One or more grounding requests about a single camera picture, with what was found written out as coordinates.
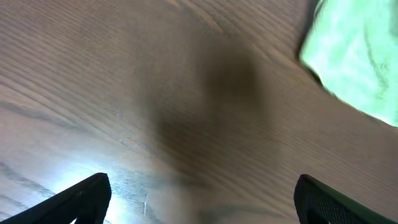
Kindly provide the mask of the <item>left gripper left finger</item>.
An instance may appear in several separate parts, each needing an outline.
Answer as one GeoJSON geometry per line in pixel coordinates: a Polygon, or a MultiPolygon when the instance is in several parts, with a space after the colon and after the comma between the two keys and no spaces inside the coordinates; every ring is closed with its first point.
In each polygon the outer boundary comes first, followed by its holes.
{"type": "Polygon", "coordinates": [[[1,224],[103,224],[110,200],[108,175],[96,173],[1,224]]]}

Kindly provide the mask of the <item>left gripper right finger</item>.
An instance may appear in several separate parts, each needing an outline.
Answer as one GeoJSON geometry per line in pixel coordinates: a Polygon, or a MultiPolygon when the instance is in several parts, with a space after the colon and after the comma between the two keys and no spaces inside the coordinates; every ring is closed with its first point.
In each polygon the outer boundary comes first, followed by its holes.
{"type": "Polygon", "coordinates": [[[301,224],[397,224],[308,174],[297,181],[294,205],[301,224]]]}

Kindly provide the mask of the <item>green cloth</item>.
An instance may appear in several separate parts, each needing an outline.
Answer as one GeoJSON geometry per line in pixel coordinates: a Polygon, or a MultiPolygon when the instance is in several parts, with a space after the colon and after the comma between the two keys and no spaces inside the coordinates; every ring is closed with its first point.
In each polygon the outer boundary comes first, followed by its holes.
{"type": "Polygon", "coordinates": [[[339,100],[397,126],[397,0],[327,0],[300,61],[339,100]]]}

